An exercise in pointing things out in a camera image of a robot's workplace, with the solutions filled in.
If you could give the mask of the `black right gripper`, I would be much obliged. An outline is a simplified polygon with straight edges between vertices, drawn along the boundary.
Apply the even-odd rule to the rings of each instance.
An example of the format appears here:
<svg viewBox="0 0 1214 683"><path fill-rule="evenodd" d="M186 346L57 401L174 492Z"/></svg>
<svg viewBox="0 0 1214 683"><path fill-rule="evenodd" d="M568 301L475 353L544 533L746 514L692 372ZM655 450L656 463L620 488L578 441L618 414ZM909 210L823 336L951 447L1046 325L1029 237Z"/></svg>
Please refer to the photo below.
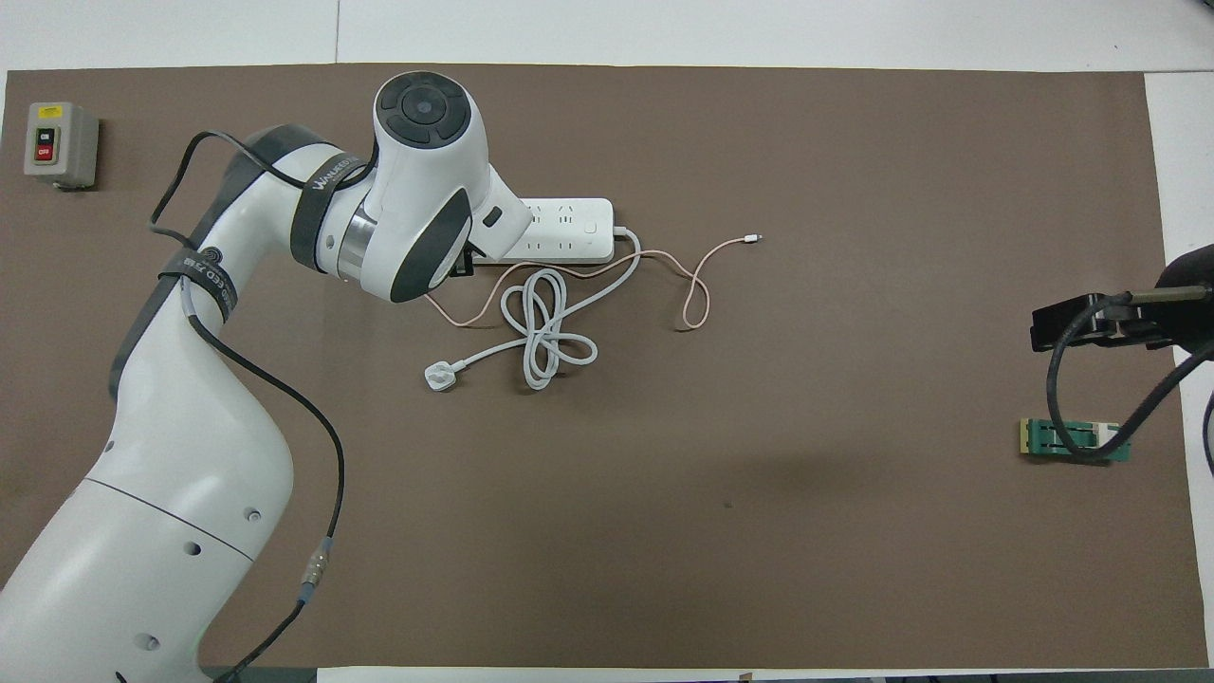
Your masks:
<svg viewBox="0 0 1214 683"><path fill-rule="evenodd" d="M1123 302L1124 294L1100 294L1100 297L1074 297L1048 304L1032 312L1031 351L1050 353L1057 349L1059 342L1066 346L1097 345L1100 347L1145 346L1148 351L1165 349L1178 345L1174 334L1165 326L1165 318L1179 300L1147 298L1135 303ZM1110 325L1110 332L1104 337L1104 329L1080 328L1065 337L1065 329L1076 317L1093 304L1106 302L1100 319Z"/></svg>

